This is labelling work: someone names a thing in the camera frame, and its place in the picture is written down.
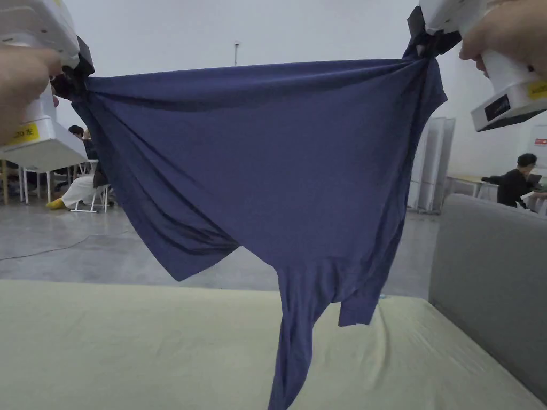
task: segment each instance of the gray sofa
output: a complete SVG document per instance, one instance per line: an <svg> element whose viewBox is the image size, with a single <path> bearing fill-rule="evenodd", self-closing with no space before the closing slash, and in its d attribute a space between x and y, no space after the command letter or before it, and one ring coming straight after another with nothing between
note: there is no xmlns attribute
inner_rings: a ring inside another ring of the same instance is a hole
<svg viewBox="0 0 547 410"><path fill-rule="evenodd" d="M449 197L429 301L547 403L547 218Z"/></svg>

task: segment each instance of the long-sleeve shirt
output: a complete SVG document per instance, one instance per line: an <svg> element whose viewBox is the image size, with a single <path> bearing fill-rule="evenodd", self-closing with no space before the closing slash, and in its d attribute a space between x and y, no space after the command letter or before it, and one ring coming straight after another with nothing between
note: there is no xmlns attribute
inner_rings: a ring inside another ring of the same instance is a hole
<svg viewBox="0 0 547 410"><path fill-rule="evenodd" d="M526 180L522 172L518 169L512 169L503 175L499 181L498 203L514 208L517 207L517 204L520 204L524 209L527 209L521 197L529 194L532 188L532 184Z"/></svg>
<svg viewBox="0 0 547 410"><path fill-rule="evenodd" d="M120 205L176 280L240 245L276 269L269 408L286 410L326 307L342 302L341 326L371 320L418 140L446 101L437 62L409 48L398 60L90 78L87 90L74 107Z"/></svg>

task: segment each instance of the table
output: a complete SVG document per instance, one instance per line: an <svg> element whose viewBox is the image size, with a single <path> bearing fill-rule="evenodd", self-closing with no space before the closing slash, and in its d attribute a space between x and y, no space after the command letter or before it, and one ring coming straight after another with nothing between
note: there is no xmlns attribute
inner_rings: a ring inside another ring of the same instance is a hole
<svg viewBox="0 0 547 410"><path fill-rule="evenodd" d="M454 192L454 182L457 181L461 184L471 185L473 187L473 197L478 198L480 189L483 185L482 177L475 177L473 175L448 175L449 180L449 194Z"/></svg>

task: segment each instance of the bed sheet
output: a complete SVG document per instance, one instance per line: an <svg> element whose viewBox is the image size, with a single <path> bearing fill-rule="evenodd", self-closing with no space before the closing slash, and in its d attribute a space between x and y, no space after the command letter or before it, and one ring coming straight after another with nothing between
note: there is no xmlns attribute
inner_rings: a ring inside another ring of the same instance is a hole
<svg viewBox="0 0 547 410"><path fill-rule="evenodd" d="M338 314L291 410L546 409L424 300ZM0 408L265 409L280 322L275 292L0 281Z"/></svg>

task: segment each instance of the black hair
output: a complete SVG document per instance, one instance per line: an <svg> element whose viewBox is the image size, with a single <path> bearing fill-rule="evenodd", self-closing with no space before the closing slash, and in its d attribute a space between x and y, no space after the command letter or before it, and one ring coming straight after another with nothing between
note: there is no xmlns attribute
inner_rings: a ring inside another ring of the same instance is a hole
<svg viewBox="0 0 547 410"><path fill-rule="evenodd" d="M534 154L522 154L517 160L516 164L519 167L527 167L528 165L535 164L538 158Z"/></svg>
<svg viewBox="0 0 547 410"><path fill-rule="evenodd" d="M78 135L83 135L84 134L84 129L82 127L78 126L78 125L73 125L68 130L73 134L78 134Z"/></svg>

